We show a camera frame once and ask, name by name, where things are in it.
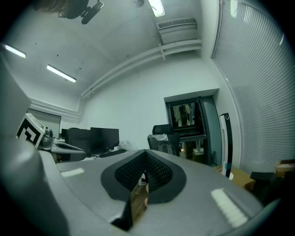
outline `black chair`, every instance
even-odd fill
[[[170,124],[162,124],[162,125],[155,125],[153,127],[153,135],[161,135],[167,134],[168,141],[167,143],[171,144],[176,151],[176,155],[179,156],[179,142],[180,142],[180,135],[179,133],[174,133],[174,129]],[[158,150],[158,145],[162,141],[158,141],[155,138],[148,137],[147,138],[149,148],[151,150]]]

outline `ceiling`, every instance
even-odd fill
[[[29,7],[15,22],[3,43],[26,53],[26,59],[4,52],[13,75],[22,80],[74,96],[111,68],[158,46],[156,22],[176,18],[201,21],[199,0],[162,0],[165,16],[156,18],[145,0],[102,0],[104,7],[87,24],[81,18],[58,18],[57,13]],[[93,6],[95,0],[89,0]],[[71,83],[46,69],[50,64],[77,79]]]

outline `floor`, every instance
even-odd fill
[[[146,192],[146,186],[139,186],[138,184],[134,187],[131,192],[131,213],[132,213],[132,221],[133,224],[140,219],[140,217],[144,214],[145,205],[144,200],[148,197],[148,193]]]

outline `black bag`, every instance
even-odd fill
[[[157,150],[159,152],[168,153],[168,154],[176,156],[175,148],[171,144],[165,141],[159,143]]]

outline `black monitor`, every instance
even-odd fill
[[[61,136],[60,136],[60,137],[63,138],[63,139],[65,139],[67,133],[68,133],[68,130],[66,130],[66,129],[61,129]]]
[[[66,143],[81,148],[88,156],[91,154],[90,130],[69,129]]]
[[[92,153],[114,148],[118,146],[118,144],[118,129],[90,128],[90,147]]]

